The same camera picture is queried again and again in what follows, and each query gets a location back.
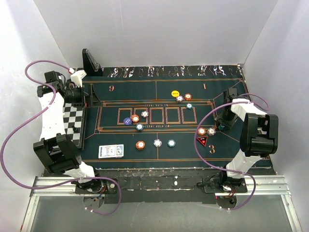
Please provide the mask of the purple small blind button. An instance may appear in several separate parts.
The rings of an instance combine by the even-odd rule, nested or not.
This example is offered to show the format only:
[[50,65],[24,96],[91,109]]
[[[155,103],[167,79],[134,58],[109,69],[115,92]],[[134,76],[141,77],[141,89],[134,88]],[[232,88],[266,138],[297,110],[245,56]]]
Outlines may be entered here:
[[126,117],[123,121],[125,125],[131,125],[132,124],[132,119],[130,117]]

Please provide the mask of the peach blue chips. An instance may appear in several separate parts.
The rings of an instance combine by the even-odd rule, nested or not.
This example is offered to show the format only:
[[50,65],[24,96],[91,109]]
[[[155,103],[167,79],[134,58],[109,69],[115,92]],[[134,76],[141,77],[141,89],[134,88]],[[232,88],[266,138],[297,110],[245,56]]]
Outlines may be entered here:
[[184,100],[184,97],[179,95],[176,97],[176,102],[182,102]]

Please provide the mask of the green chip stack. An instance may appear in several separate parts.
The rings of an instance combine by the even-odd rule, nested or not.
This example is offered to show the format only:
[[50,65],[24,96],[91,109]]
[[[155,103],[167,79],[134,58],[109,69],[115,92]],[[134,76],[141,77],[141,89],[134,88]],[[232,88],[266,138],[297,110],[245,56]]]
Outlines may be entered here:
[[174,147],[176,145],[176,142],[174,140],[168,140],[168,146]]

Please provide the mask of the orange red chip stack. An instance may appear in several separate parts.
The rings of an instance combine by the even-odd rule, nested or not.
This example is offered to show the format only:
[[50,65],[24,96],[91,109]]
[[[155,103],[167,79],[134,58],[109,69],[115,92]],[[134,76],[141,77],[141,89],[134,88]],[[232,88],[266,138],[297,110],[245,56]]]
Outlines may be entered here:
[[145,148],[145,142],[144,141],[136,142],[136,149],[137,150],[143,150],[144,148]]

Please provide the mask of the orange chips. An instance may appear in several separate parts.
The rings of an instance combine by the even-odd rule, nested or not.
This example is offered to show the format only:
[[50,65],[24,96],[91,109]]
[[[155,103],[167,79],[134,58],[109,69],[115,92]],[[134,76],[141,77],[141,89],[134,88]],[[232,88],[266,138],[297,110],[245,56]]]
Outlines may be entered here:
[[185,99],[186,101],[190,101],[190,100],[192,99],[192,95],[189,94],[189,93],[186,93],[186,94],[184,95],[184,99]]
[[134,114],[134,115],[131,116],[131,119],[134,123],[137,123],[137,122],[139,122],[140,117],[138,115]]
[[203,136],[206,134],[206,130],[202,127],[198,128],[197,133],[199,136]]

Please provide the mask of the red triangular all-in marker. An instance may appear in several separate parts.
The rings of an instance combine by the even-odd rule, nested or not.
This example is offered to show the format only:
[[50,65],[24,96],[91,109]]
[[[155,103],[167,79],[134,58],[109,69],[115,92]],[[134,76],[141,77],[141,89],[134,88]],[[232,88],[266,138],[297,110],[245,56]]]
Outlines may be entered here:
[[204,147],[206,147],[208,137],[207,137],[207,136],[201,136],[201,137],[197,137],[196,140],[197,140],[201,145],[203,145]]

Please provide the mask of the green chips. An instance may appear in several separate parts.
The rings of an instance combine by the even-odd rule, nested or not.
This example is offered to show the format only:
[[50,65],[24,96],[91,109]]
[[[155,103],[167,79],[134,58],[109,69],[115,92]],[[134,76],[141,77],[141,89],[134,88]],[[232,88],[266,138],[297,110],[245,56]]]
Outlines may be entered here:
[[193,108],[193,106],[192,106],[192,104],[187,103],[187,104],[186,104],[186,108],[187,108],[187,109],[192,109],[192,108]]
[[143,126],[142,124],[137,124],[137,125],[136,125],[136,129],[137,129],[138,131],[143,130],[143,128],[144,128],[144,126]]
[[222,126],[222,125],[219,125],[218,128],[219,128],[219,130],[221,130],[221,131],[223,131],[223,130],[225,129],[225,127]]

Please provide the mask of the blue white card deck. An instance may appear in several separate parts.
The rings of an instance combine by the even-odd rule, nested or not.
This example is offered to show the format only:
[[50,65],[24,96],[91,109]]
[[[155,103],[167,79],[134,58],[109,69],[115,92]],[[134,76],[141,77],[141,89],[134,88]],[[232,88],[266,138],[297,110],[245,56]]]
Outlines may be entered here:
[[124,156],[124,145],[101,145],[98,149],[99,159],[121,158]]

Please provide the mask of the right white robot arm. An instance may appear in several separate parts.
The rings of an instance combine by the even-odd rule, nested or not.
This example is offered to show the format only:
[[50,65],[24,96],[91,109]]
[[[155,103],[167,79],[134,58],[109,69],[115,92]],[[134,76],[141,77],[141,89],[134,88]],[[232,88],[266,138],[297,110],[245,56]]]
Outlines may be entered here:
[[243,122],[240,149],[225,166],[218,180],[219,188],[229,192],[254,164],[278,149],[279,117],[257,108],[247,94],[239,95],[236,88],[224,91],[224,107],[215,118],[220,130],[231,129],[238,119]]

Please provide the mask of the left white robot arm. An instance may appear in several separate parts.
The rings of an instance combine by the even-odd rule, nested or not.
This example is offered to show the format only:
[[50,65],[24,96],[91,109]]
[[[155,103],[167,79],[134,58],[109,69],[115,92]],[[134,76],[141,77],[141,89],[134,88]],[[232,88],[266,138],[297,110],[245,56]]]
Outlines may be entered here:
[[88,95],[84,95],[84,70],[70,76],[72,87],[63,83],[58,72],[50,71],[44,75],[46,83],[37,88],[39,102],[44,110],[42,132],[40,140],[33,145],[34,152],[49,173],[78,178],[80,183],[86,182],[90,192],[98,193],[102,190],[103,182],[95,177],[94,168],[82,161],[77,146],[66,134],[63,107],[66,103],[77,107],[100,107],[101,101],[93,86],[89,86]]

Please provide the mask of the yellow big blind button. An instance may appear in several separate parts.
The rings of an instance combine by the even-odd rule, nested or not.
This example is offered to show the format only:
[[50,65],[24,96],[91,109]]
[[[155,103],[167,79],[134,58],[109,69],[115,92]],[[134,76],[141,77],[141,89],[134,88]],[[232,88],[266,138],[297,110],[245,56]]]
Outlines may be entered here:
[[173,91],[171,92],[171,95],[172,95],[172,97],[176,98],[176,97],[178,97],[178,96],[180,95],[180,93],[179,93],[179,91],[177,91],[177,90],[173,90]]

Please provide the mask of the peach blue chip stack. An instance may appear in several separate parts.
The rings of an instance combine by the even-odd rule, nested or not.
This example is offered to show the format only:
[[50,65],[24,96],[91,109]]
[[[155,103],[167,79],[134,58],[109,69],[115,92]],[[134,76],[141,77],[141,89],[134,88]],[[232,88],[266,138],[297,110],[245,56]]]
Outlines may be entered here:
[[159,140],[159,139],[154,140],[154,146],[155,147],[160,147],[161,145],[162,145],[161,140]]

